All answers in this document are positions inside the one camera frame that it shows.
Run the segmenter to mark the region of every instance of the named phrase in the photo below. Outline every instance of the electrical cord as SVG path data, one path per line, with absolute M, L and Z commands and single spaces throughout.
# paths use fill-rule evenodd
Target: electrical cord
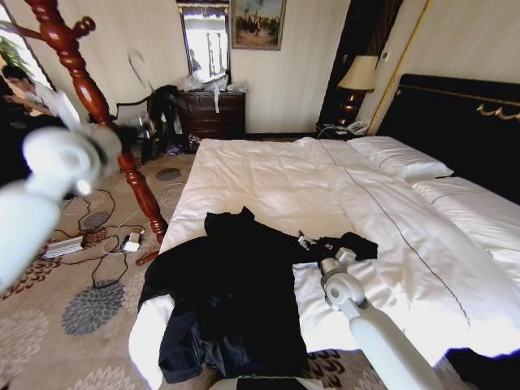
M 186 185 L 186 183 L 182 183 L 182 182 L 178 182 L 178 183 L 170 183 L 169 185 L 165 186 L 165 187 L 161 190 L 161 192 L 159 193 L 159 195 L 158 195 L 157 197 L 161 197 L 161 195 L 163 195 L 164 192 L 165 192 L 169 187 L 171 187 L 171 186 L 173 186 L 173 185 L 178 185 L 178 184 L 184 184 L 184 185 Z M 112 237 L 117 237 L 116 234 L 117 234 L 117 231 L 119 230 L 119 228 L 121 228 L 121 226 L 123 226 L 125 222 L 128 222 L 130 219 L 132 219 L 133 217 L 135 217 L 135 216 L 136 216 L 140 211 L 141 211 L 141 209 L 137 209 L 137 210 L 135 210 L 135 211 L 134 211 L 134 212 L 133 212 L 129 217 L 127 217 L 127 218 L 126 218 L 122 223 L 119 224 L 119 226 L 115 229 L 115 232 L 114 232 L 114 234 L 113 234 L 112 236 L 107 237 L 107 239 L 106 239 L 106 241 L 105 241 L 105 244 L 103 244 L 103 246 L 102 246 L 102 252 L 103 252 L 104 254 L 107 254 L 107 255 L 113 255 L 113 254 L 121 254 L 121 253 L 122 253 L 122 251 L 119 251 L 119 252 L 113 252 L 114 249 L 112 249 L 111 251 L 108 251 L 108 252 L 107 252 L 107 251 L 105 250 L 106 244 L 108 243 L 108 241 L 110 241 L 110 239 L 111 239 Z
M 169 185 L 165 186 L 161 192 L 159 193 L 158 195 L 158 198 L 161 197 L 165 191 L 174 186 L 174 185 L 179 185 L 179 184 L 182 184 L 182 185 L 186 185 L 186 183 L 183 183 L 183 182 L 178 182 L 178 183 L 170 183 Z M 105 189 L 98 189 L 98 191 L 102 191 L 104 193 L 108 193 L 108 195 L 110 196 L 110 199 L 112 200 L 112 208 L 110 210 L 110 213 L 109 213 L 109 217 L 107 219 L 107 221 L 111 218 L 111 216 L 114 214 L 114 210 L 115 210 L 115 199 L 114 197 L 112 196 L 112 194 L 109 192 L 109 191 L 106 191 Z M 88 232 L 89 230 L 92 230 L 92 229 L 87 229 L 87 230 L 83 230 L 81 229 L 81 221 L 86 218 L 89 214 L 90 214 L 90 206 L 91 206 L 91 203 L 89 201 L 87 201 L 84 197 L 81 197 L 83 199 L 83 201 L 85 202 L 85 204 L 87 205 L 87 214 L 83 215 L 79 220 L 78 220 L 78 230 L 80 232 Z M 95 289 L 100 289 L 100 288 L 107 288 L 107 287 L 110 287 L 110 286 L 113 286 L 114 284 L 118 283 L 121 278 L 123 278 L 124 274 L 126 274 L 126 272 L 128 271 L 128 261 L 127 261 L 127 252 L 124 251 L 123 249 L 123 242 L 120 243 L 120 240 L 119 240 L 119 236 L 117 236 L 117 232 L 119 231 L 120 228 L 122 227 L 126 227 L 126 228 L 134 228 L 134 227 L 139 227 L 141 228 L 141 234 L 145 231 L 145 227 L 138 224 L 138 223 L 134 223 L 134 224 L 125 224 L 126 222 L 128 222 L 130 219 L 132 219 L 133 217 L 135 217 L 139 212 L 141 211 L 141 209 L 137 209 L 136 211 L 134 211 L 132 214 L 130 214 L 122 223 L 120 223 L 118 226 L 115 226 L 115 225 L 106 225 L 104 228 L 115 228 L 115 231 L 112 235 L 108 236 L 105 240 L 105 243 L 103 244 L 102 246 L 102 252 L 103 254 L 101 256 L 97 256 L 95 258 L 86 258 L 84 260 L 80 260 L 78 262 L 64 262 L 64 261 L 58 261 L 59 264 L 64 264 L 64 265 L 67 265 L 67 266 L 75 266 L 75 265 L 78 265 L 78 264 L 82 264 L 84 262 L 92 262 L 92 261 L 95 261 L 95 260 L 98 260 L 98 263 L 97 265 L 94 267 L 92 273 L 90 274 L 90 277 L 92 279 L 92 287 L 95 288 Z M 61 230 L 61 229 L 55 229 L 54 230 L 55 232 L 61 232 L 62 234 L 64 234 L 65 236 L 69 237 L 69 238 L 73 238 L 73 236 L 69 235 L 68 233 L 66 233 L 65 231 Z M 116 239 L 116 243 L 115 243 L 115 246 L 110 249 L 108 252 L 106 251 L 106 245 L 108 243 L 108 241 L 110 241 L 112 239 L 112 237 L 115 237 Z M 119 251 L 118 252 L 114 252 L 114 250 L 116 248 L 119 247 Z M 121 272 L 121 274 L 118 276 L 117 279 L 115 280 L 112 280 L 110 283 L 108 284 L 104 284 L 104 285 L 99 285 L 99 283 L 96 281 L 96 278 L 95 278 L 95 275 L 96 275 L 96 272 L 98 271 L 98 269 L 101 267 L 102 263 L 103 263 L 103 260 L 105 260 L 105 258 L 109 255 L 116 255 L 116 254 L 122 254 L 123 255 L 123 264 L 124 264 L 124 270 L 123 272 Z

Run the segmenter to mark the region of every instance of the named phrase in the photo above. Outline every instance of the mirror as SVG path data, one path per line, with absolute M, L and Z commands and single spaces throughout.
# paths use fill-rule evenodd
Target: mirror
M 228 5 L 180 6 L 189 73 L 203 83 L 229 69 Z

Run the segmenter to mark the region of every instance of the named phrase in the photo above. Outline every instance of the lamp base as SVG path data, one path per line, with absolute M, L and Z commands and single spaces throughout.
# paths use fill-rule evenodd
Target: lamp base
M 345 99 L 340 104 L 340 113 L 338 115 L 338 124 L 341 126 L 348 126 L 356 120 L 358 116 L 359 107 L 363 102 L 366 91 L 349 91 Z

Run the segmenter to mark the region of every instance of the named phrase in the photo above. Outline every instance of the wooden dresser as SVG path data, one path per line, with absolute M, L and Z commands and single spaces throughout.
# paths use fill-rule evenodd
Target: wooden dresser
M 178 91 L 175 105 L 184 136 L 230 140 L 244 138 L 245 93 L 221 92 L 219 113 L 215 112 L 213 92 Z

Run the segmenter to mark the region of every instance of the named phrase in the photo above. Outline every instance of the lamp shade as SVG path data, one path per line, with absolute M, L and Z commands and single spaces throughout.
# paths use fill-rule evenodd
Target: lamp shade
M 378 56 L 358 55 L 338 88 L 370 91 L 375 87 L 375 65 Z

